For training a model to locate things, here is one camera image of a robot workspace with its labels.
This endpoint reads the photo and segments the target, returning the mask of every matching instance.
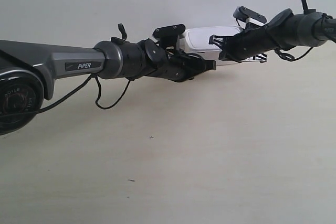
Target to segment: white wall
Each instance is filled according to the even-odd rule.
[[[336,16],[334,2],[308,0]],[[0,39],[92,47],[123,22],[137,41],[231,25],[237,5],[301,12],[300,0],[0,0]],[[111,111],[89,83],[1,136],[0,223],[334,223],[335,48],[187,83],[142,78]],[[82,80],[58,80],[55,99]],[[102,103],[124,85],[104,81]]]

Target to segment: robotic arm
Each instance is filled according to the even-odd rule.
[[[303,14],[294,15],[286,9],[266,23],[265,17],[239,7],[237,20],[245,29],[234,36],[212,35],[209,44],[222,51],[220,60],[243,62],[245,59],[275,50],[283,59],[294,61],[290,50],[296,46],[318,47],[336,37],[336,19],[308,9],[302,0]],[[41,109],[43,100],[50,100],[57,79],[88,74],[89,78],[66,95],[67,99],[91,79],[143,76],[174,82],[192,80],[209,70],[216,70],[216,61],[205,60],[198,54],[187,54],[179,48],[184,25],[158,28],[151,39],[138,43],[127,41],[124,26],[119,24],[122,38],[101,41],[93,48],[65,47],[0,40],[0,135],[18,130],[36,114],[59,104]]]

